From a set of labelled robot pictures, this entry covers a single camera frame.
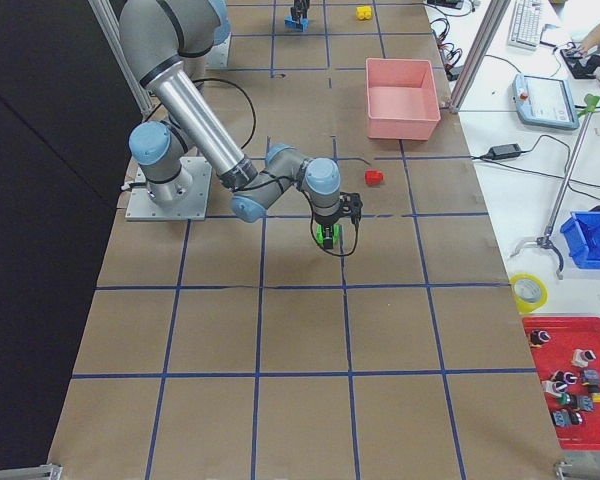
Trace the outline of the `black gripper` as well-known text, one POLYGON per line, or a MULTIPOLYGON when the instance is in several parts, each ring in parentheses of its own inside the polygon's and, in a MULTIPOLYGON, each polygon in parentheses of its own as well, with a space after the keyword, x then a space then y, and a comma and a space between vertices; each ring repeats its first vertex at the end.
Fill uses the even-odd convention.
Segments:
POLYGON ((334 247, 339 245, 341 237, 341 226, 336 225, 342 218, 349 218, 355 228, 359 227, 362 218, 363 202, 359 193, 340 192, 335 203, 328 207, 312 205, 312 217, 319 225, 316 228, 316 242, 318 245, 325 244, 325 232, 323 228, 332 228, 332 243, 334 247))
POLYGON ((290 8, 292 18, 307 18, 310 8, 310 0, 294 0, 290 8))

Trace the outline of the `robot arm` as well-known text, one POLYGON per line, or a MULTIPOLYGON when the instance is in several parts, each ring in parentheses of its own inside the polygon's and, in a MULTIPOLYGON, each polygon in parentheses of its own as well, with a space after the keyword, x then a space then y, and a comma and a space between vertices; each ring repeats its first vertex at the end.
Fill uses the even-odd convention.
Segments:
POLYGON ((129 137, 133 156, 148 184, 178 183, 176 140, 198 148, 221 184, 233 194, 231 209, 247 223, 265 217, 290 187, 309 204, 310 235, 331 253, 342 218, 359 225, 362 200, 341 190, 338 165, 330 158, 310 158, 297 149, 276 144, 259 171, 234 142, 185 71, 187 59, 200 60, 230 34, 223 1, 129 1, 122 10, 122 51, 135 79, 154 93, 168 111, 167 121, 147 122, 129 137))

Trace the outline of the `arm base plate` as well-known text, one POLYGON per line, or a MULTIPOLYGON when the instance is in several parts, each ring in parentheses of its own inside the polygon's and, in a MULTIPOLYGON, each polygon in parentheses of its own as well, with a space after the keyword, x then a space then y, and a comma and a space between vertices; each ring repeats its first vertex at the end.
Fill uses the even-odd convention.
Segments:
POLYGON ((214 45, 205 56, 205 68, 207 70, 225 70, 229 64, 231 36, 222 43, 214 45))
POLYGON ((128 221, 204 221, 213 170, 203 157, 181 157, 179 176, 170 183, 148 182, 137 167, 125 217, 128 221))

